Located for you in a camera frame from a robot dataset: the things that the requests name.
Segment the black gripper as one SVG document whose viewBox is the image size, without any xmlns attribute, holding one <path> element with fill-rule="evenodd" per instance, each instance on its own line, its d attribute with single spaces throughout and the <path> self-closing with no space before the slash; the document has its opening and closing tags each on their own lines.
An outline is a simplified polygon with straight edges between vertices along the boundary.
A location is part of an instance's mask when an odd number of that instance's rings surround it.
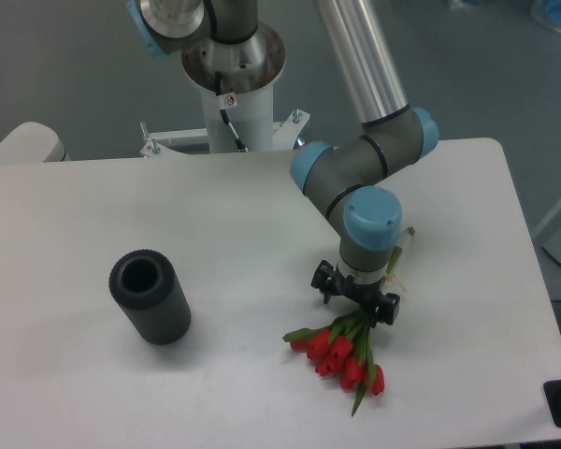
<svg viewBox="0 0 561 449">
<path fill-rule="evenodd" d="M 322 260 L 315 269 L 310 285 L 323 295 L 324 304 L 328 304 L 331 297 L 340 295 L 356 302 L 364 310 L 371 311 L 371 326 L 392 326 L 398 316 L 400 295 L 380 292 L 381 281 L 362 284 L 356 283 L 352 276 L 336 277 L 333 265 L 326 260 Z"/>
</svg>

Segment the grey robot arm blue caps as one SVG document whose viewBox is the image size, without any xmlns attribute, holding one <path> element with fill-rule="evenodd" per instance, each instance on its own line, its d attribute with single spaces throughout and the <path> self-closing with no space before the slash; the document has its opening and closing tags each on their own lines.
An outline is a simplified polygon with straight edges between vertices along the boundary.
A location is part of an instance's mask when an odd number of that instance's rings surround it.
<svg viewBox="0 0 561 449">
<path fill-rule="evenodd" d="M 381 182 L 432 152 L 439 130 L 426 110 L 410 106 L 372 5 L 320 1 L 316 7 L 362 132 L 341 147 L 311 142 L 291 162 L 296 186 L 339 237 L 337 263 L 322 262 L 312 286 L 324 297 L 356 302 L 373 324 L 391 325 L 399 297 L 383 293 L 381 279 L 401 232 L 402 208 Z M 273 86 L 285 48 L 260 21 L 255 2 L 130 1 L 126 8 L 153 57 L 180 54 L 201 95 L 211 152 L 295 145 L 298 118 L 273 123 Z"/>
</svg>

